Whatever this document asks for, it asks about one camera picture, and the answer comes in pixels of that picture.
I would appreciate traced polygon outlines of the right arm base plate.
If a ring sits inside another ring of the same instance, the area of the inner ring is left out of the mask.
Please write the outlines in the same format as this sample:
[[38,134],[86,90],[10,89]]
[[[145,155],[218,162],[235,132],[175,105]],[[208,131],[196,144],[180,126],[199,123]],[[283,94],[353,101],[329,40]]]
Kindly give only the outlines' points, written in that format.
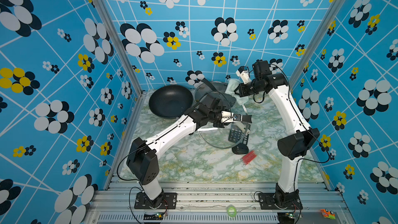
[[298,211],[303,209],[299,195],[295,192],[259,193],[258,201],[262,210]]

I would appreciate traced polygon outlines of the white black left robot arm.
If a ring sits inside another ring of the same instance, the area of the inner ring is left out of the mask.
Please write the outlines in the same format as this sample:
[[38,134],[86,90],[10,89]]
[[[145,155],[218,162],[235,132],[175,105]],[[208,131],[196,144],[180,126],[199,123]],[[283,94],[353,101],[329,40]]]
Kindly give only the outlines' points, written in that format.
[[132,142],[126,166],[138,179],[150,207],[157,208],[164,200],[164,190],[158,181],[159,158],[174,144],[208,123],[222,127],[234,122],[243,124],[244,132],[247,132],[252,117],[228,112],[221,99],[206,95],[162,132],[146,140],[136,138]]

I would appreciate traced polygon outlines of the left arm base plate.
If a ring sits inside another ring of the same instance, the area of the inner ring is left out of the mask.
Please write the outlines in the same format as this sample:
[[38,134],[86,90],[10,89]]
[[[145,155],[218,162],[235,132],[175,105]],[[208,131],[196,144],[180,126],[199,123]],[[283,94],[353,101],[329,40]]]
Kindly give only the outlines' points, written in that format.
[[177,193],[161,193],[150,200],[144,192],[139,192],[135,198],[134,209],[176,209]]

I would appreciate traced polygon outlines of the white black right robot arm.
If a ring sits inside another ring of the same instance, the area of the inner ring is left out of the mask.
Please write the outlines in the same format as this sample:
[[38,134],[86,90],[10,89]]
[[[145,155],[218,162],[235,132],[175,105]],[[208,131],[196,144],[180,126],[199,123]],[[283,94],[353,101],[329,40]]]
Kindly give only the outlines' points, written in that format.
[[250,69],[241,66],[236,74],[243,81],[234,89],[240,97],[267,94],[276,105],[285,124],[285,138],[278,140],[277,146],[283,155],[282,170],[276,184],[274,204],[281,209],[291,205],[302,210],[302,202],[298,190],[298,175],[307,151],[317,141],[320,133],[312,128],[294,103],[290,85],[284,73],[273,74],[267,61],[259,61],[252,65],[254,79],[250,78]]

